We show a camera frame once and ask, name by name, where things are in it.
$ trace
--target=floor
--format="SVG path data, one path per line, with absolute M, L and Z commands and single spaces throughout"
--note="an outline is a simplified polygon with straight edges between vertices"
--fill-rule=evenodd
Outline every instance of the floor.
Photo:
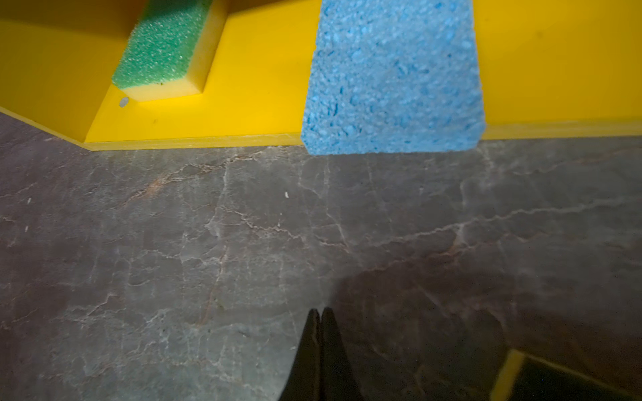
M 91 153 L 0 115 L 0 399 L 278 399 L 334 308 L 367 400 L 509 348 L 642 393 L 642 138 Z

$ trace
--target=gray marble surface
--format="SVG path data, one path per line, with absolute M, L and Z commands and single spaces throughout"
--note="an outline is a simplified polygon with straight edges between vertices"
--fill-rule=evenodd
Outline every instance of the gray marble surface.
M 520 348 L 642 393 L 642 139 L 91 153 L 0 115 L 0 399 L 277 400 L 309 308 L 375 400 Z

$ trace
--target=yellow corner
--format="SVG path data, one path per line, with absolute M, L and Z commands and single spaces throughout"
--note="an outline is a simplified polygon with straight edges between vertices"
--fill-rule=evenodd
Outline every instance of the yellow corner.
M 1 110 L 83 142 L 142 1 L 3 2 Z
M 508 401 L 525 358 L 526 355 L 520 351 L 510 350 L 508 352 L 506 362 L 499 371 L 495 386 L 490 392 L 490 401 Z
M 229 137 L 271 135 L 265 142 L 292 144 L 290 133 L 301 131 L 320 6 L 279 1 L 231 13 L 202 94 L 120 107 L 125 94 L 112 85 L 85 143 L 218 146 L 221 139 L 221 146 L 242 146 L 248 141 Z
M 622 395 L 623 397 L 629 397 L 631 400 L 638 400 L 638 401 L 642 400 L 642 398 L 636 397 L 636 396 L 634 396 L 632 394 L 629 394 L 628 392 L 626 392 L 626 391 L 624 391 L 624 390 L 622 390 L 620 388 L 614 388 L 614 387 L 606 384 L 605 382 L 602 382 L 600 380 L 594 379 L 594 378 L 592 378 L 590 376 L 587 376 L 587 375 L 585 375 L 583 373 L 580 373 L 578 371 L 572 370 L 571 368 L 567 368 L 566 366 L 559 365 L 557 363 L 553 363 L 551 361 L 547 361 L 544 358 L 536 357 L 536 356 L 530 355 L 530 354 L 524 354 L 524 356 L 529 358 L 529 359 L 532 359 L 535 362 L 539 362 L 541 364 L 545 364 L 548 367 L 550 367 L 551 369 L 559 370 L 559 371 L 562 371 L 562 372 L 567 373 L 569 375 L 573 375 L 573 376 L 579 377 L 582 380 L 585 380 L 587 382 L 591 382 L 593 384 L 596 384 L 597 386 L 600 386 L 600 387 L 603 387 L 603 388 L 607 388 L 607 389 L 609 389 L 609 390 L 611 390 L 611 391 L 613 391 L 613 392 L 615 392 L 617 394 Z

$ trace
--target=yellow edge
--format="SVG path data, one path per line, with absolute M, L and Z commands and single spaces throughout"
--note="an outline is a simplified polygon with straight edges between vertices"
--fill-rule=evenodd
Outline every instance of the yellow edge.
M 54 135 L 54 136 L 56 136 L 58 138 L 61 138 L 61 139 L 64 139 L 65 141 L 69 141 L 69 142 L 73 143 L 74 145 L 80 146 L 81 148 L 93 150 L 93 149 L 90 149 L 89 146 L 85 145 L 84 143 L 82 143 L 80 141 L 77 141 L 77 140 L 73 139 L 72 137 L 68 137 L 66 135 L 62 135 L 61 133 L 56 132 L 56 131 L 54 131 L 52 129 L 49 129 L 49 128 L 45 127 L 42 124 L 36 123 L 34 120 L 30 120 L 30 119 L 28 119 L 26 117 L 23 117 L 23 116 L 21 116 L 19 114 L 16 114 L 16 113 L 12 112 L 12 111 L 9 111 L 9 110 L 5 109 L 2 106 L 0 106 L 0 113 L 6 114 L 9 117 L 13 117 L 16 120 L 20 120 L 20 121 L 22 121 L 24 123 L 27 123 L 27 124 L 29 124 L 31 126 L 34 126 L 34 127 L 38 128 L 39 130 L 48 132 L 51 135 Z
M 610 385 L 608 385 L 608 384 L 606 384 L 604 382 L 601 382 L 601 381 L 599 381 L 597 379 L 594 379 L 594 378 L 592 378 L 590 376 L 584 375 L 583 373 L 580 373 L 578 371 L 575 371 L 575 370 L 572 370 L 570 368 L 567 368 L 566 366 L 558 365 L 556 363 L 552 363 L 550 361 L 547 361 L 546 359 L 543 359 L 543 358 L 540 358 L 540 357 L 536 357 L 536 356 L 533 356 L 533 355 L 530 355 L 530 354 L 523 354 L 523 355 L 526 356 L 527 358 L 532 359 L 534 361 L 537 361 L 537 362 L 539 362 L 541 364 L 545 364 L 545 365 L 547 365 L 547 366 L 549 366 L 549 367 L 551 367 L 551 368 L 553 368 L 555 370 L 563 371 L 564 373 L 568 373 L 570 375 L 573 375 L 573 376 L 576 376 L 576 377 L 580 377 L 581 379 L 584 379 L 584 380 L 586 380 L 588 382 L 595 383 L 598 386 L 601 386 L 601 387 L 607 388 L 607 389 L 609 389 L 611 391 L 617 392 L 620 395 L 624 395 L 626 397 L 631 397 L 634 400 L 640 400 L 639 397 L 635 397 L 634 395 L 631 395 L 631 394 L 627 393 L 626 391 L 624 391 L 622 389 L 610 386 Z
M 525 358 L 526 355 L 520 351 L 510 350 L 508 352 L 506 362 L 499 371 L 495 386 L 490 392 L 490 401 L 508 401 Z
M 494 139 L 629 137 L 634 135 L 642 135 L 642 120 L 488 125 L 481 139 L 488 141 Z
M 188 148 L 234 148 L 240 146 L 288 146 L 303 145 L 300 134 L 280 133 L 263 135 L 234 135 L 226 137 L 200 137 L 177 139 L 149 139 L 142 141 L 88 142 L 89 150 L 133 149 L 188 149 Z
M 508 356 L 506 357 L 506 362 L 504 363 L 504 366 L 499 371 L 499 375 L 497 376 L 497 381 L 495 382 L 495 386 L 490 392 L 490 401 L 508 401 L 510 399 L 510 396 L 513 390 L 513 385 L 515 384 L 515 380 L 517 379 L 517 376 L 519 375 L 519 372 L 521 371 L 521 367 L 524 364 L 524 361 L 526 360 L 526 358 L 532 359 L 533 361 L 539 362 L 541 364 L 545 364 L 555 370 L 563 371 L 564 373 L 567 373 L 576 377 L 580 377 L 581 379 L 584 379 L 588 382 L 595 383 L 598 386 L 608 388 L 611 391 L 615 391 L 626 397 L 631 397 L 635 400 L 642 400 L 642 398 L 635 397 L 631 394 L 628 394 L 626 391 L 622 389 L 614 388 L 604 382 L 596 380 L 590 376 L 584 375 L 580 372 L 577 372 L 565 366 L 552 363 L 550 361 L 547 361 L 546 359 L 536 357 L 530 354 L 526 354 L 521 351 L 510 350 L 508 352 Z

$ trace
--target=yellow wall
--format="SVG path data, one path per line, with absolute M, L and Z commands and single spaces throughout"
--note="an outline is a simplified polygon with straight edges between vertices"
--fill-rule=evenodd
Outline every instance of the yellow wall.
M 642 119 L 641 0 L 473 5 L 489 124 Z
M 0 111 L 84 141 L 143 1 L 3 2 Z

